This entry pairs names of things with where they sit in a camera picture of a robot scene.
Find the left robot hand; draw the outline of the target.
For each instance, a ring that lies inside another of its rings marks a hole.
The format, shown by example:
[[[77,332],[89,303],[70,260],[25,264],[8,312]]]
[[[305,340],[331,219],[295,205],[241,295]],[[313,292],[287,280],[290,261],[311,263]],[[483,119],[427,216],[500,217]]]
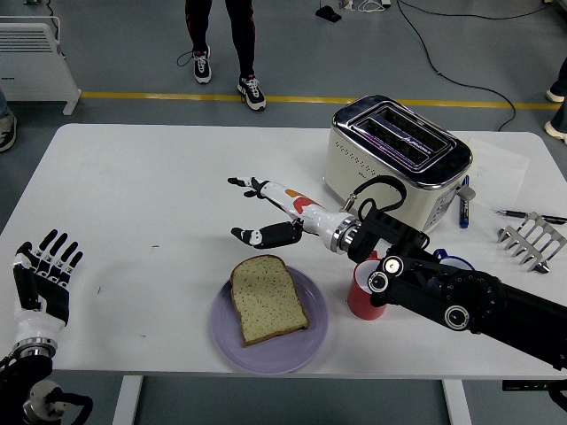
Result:
[[[12,271],[17,290],[17,339],[54,339],[69,320],[71,274],[82,259],[77,242],[56,229],[37,245],[23,243]]]

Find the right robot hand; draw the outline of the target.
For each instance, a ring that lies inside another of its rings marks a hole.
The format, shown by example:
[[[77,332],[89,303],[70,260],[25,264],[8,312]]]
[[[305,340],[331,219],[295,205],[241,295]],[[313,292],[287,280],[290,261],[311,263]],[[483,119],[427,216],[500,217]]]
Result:
[[[346,236],[359,221],[348,212],[330,212],[313,199],[283,185],[255,177],[228,178],[228,183],[247,188],[246,197],[266,199],[291,219],[257,230],[231,229],[231,234],[255,249],[265,250],[297,243],[303,234],[321,237],[332,252],[347,252]]]

